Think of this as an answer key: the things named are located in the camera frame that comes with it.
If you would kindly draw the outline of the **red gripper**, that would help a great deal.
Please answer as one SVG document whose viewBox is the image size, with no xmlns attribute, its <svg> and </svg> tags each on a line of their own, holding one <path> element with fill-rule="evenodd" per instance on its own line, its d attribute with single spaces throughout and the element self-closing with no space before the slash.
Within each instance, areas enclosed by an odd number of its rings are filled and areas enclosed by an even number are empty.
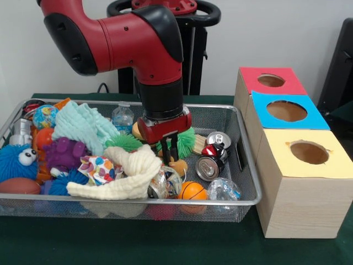
<svg viewBox="0 0 353 265">
<path fill-rule="evenodd" d="M 191 122 L 191 113 L 188 112 L 185 115 L 166 121 L 152 121 L 146 117 L 141 117 L 138 118 L 137 125 L 141 136 L 149 144 L 161 141 L 163 162 L 165 165 L 169 165 L 171 156 L 175 162 L 179 160 L 178 135 L 174 133 L 182 133 L 188 130 L 191 127 Z M 171 147 L 169 150 L 168 137 L 166 136 L 171 134 Z"/>
</svg>

